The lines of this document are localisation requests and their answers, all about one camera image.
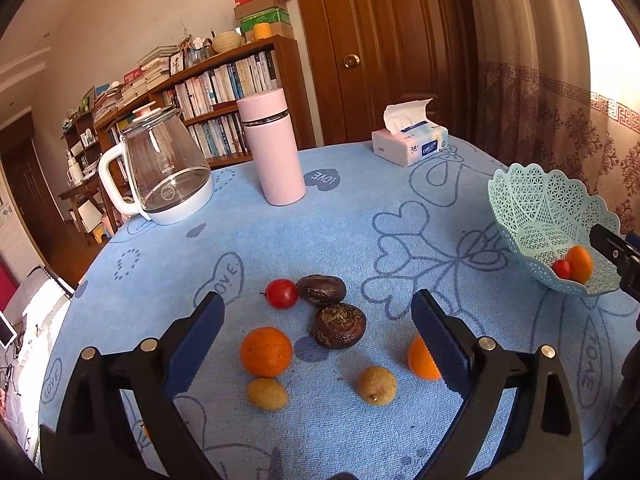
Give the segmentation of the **orange mandarin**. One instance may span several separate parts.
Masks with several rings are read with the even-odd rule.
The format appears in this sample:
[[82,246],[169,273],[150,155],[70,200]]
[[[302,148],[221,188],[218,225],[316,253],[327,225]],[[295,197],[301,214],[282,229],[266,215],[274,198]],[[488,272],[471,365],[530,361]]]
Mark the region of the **orange mandarin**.
[[275,378],[291,364],[290,338],[277,328],[259,327],[248,333],[240,345],[243,367],[257,377]]
[[442,378],[442,374],[427,346],[419,334],[414,336],[408,349],[407,362],[409,370],[423,380],[434,382]]

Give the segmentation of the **tan longan fruit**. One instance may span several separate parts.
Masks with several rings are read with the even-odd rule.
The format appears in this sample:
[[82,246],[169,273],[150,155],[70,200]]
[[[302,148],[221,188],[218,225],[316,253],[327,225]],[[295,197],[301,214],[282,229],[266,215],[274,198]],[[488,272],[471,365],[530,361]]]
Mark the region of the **tan longan fruit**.
[[397,379],[394,374],[382,366],[366,368],[357,379],[357,392],[367,404],[384,406],[395,399]]
[[273,378],[256,378],[247,386],[247,396],[254,408],[279,411],[288,405],[288,393]]

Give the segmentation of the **dark passion fruit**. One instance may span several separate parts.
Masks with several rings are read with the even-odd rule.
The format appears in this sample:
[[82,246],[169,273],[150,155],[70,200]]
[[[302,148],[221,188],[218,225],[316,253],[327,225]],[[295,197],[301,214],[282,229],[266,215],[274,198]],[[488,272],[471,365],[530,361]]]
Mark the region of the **dark passion fruit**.
[[333,275],[306,275],[296,283],[296,287],[299,298],[318,308],[339,304],[346,297],[345,283]]
[[330,350],[354,346],[367,328],[367,317],[351,304],[332,304],[314,317],[312,334],[321,347]]

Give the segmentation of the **red tomato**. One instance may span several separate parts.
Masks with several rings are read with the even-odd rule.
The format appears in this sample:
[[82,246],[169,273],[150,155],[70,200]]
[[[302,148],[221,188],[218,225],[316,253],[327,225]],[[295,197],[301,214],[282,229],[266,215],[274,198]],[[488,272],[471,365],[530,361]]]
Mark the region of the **red tomato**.
[[561,280],[569,280],[572,277],[572,266],[565,259],[558,259],[552,263],[552,270]]
[[271,281],[262,292],[270,307],[279,310],[292,308],[298,300],[298,289],[294,282],[286,278]]

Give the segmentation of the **orange in basket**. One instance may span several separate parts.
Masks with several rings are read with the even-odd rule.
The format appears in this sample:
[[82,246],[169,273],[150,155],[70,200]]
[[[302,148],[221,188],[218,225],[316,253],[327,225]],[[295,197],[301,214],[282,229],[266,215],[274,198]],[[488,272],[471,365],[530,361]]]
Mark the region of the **orange in basket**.
[[568,250],[565,261],[570,265],[570,278],[586,284],[593,274],[593,260],[584,246],[576,245]]

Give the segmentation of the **red tomato in basket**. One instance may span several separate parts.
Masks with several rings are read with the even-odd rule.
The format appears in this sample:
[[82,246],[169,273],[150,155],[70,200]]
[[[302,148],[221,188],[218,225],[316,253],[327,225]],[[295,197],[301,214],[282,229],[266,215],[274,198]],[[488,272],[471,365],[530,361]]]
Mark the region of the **red tomato in basket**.
[[558,259],[552,263],[552,270],[561,280],[569,280],[572,277],[572,266],[565,259]]

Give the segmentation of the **blue patterned tablecloth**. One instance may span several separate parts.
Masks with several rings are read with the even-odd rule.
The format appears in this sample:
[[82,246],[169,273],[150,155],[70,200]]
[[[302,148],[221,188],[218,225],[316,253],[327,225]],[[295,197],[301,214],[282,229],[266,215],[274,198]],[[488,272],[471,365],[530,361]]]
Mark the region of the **blue patterned tablecloth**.
[[[576,298],[540,284],[510,253],[495,224],[487,183],[497,163],[461,140],[413,168],[344,144],[299,156],[306,194],[273,207],[253,164],[214,173],[207,205],[179,223],[131,218],[101,250],[62,324],[40,393],[39,420],[54,427],[83,348],[128,351],[188,315],[206,292],[226,304],[224,326],[176,407],[226,479],[410,479],[426,463],[460,406],[443,382],[407,366],[414,333],[409,304],[428,289],[478,336],[504,348],[559,353],[576,402],[587,472],[603,462],[625,356],[638,341],[638,304],[622,292]],[[323,348],[322,309],[298,297],[270,307],[278,278],[310,274],[346,285],[340,304],[367,317],[360,341]],[[291,364],[273,378],[288,393],[279,411],[254,408],[240,345],[255,328],[285,333]],[[390,404],[363,402],[359,375],[382,366],[397,379]]]

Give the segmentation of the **tissue pack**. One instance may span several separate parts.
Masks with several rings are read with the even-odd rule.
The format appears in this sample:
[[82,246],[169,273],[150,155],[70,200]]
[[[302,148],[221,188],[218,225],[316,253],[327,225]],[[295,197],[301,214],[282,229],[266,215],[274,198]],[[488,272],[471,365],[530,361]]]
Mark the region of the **tissue pack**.
[[372,151],[401,167],[411,167],[449,144],[448,129],[427,117],[433,98],[390,104],[384,127],[371,133]]

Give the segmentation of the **glass electric kettle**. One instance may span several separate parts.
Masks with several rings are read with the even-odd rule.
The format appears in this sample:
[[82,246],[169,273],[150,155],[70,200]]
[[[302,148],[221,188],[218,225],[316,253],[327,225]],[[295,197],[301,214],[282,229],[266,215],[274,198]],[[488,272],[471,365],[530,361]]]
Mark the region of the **glass electric kettle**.
[[[111,162],[118,158],[124,162],[129,202],[111,173]],[[98,173],[121,214],[140,214],[161,226],[189,218],[214,195],[209,164],[173,106],[150,103],[137,108],[120,141],[101,156]]]

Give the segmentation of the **brass door knob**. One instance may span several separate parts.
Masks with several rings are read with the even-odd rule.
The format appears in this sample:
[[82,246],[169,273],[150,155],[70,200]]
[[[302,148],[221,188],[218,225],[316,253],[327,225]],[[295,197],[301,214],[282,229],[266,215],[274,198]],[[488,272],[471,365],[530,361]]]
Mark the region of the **brass door knob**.
[[360,57],[356,53],[346,54],[343,58],[343,65],[348,70],[352,70],[360,65]]

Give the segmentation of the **pink thermos bottle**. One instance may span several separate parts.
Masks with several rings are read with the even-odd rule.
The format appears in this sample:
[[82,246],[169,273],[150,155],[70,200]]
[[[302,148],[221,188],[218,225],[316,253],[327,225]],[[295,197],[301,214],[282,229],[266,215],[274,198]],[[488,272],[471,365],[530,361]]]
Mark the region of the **pink thermos bottle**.
[[266,201],[283,207],[301,200],[306,184],[284,91],[254,93],[238,109]]

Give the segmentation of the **wooden bookshelf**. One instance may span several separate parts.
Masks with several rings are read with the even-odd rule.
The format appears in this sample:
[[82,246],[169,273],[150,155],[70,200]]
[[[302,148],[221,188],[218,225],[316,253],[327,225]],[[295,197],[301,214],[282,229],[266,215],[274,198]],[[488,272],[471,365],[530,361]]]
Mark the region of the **wooden bookshelf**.
[[288,103],[297,146],[316,145],[297,42],[272,36],[216,54],[177,75],[169,73],[176,52],[158,47],[124,76],[121,84],[99,94],[94,130],[102,150],[111,148],[146,104],[174,106],[193,140],[213,167],[250,159],[238,101],[254,93],[281,88]]

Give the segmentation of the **woven round basket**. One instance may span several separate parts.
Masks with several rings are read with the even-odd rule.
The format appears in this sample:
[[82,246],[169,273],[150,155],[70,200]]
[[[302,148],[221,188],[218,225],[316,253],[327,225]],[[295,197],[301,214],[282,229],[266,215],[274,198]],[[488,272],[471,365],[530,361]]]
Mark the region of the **woven round basket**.
[[228,30],[228,32],[220,32],[213,36],[213,49],[217,54],[229,52],[244,46],[245,38],[236,30]]

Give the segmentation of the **brown cardboard box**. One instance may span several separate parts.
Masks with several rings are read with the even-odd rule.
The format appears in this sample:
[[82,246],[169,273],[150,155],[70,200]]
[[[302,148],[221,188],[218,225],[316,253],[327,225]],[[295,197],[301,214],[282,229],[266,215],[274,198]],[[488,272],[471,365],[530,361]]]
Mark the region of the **brown cardboard box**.
[[252,0],[242,3],[234,9],[234,16],[237,20],[270,9],[286,10],[285,0]]

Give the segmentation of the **picture frame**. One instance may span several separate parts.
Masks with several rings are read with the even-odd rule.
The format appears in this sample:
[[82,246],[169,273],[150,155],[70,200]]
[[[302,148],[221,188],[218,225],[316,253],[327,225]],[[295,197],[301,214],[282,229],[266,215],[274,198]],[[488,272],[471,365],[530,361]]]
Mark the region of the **picture frame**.
[[179,50],[169,58],[169,73],[171,76],[177,75],[184,70],[183,52]]

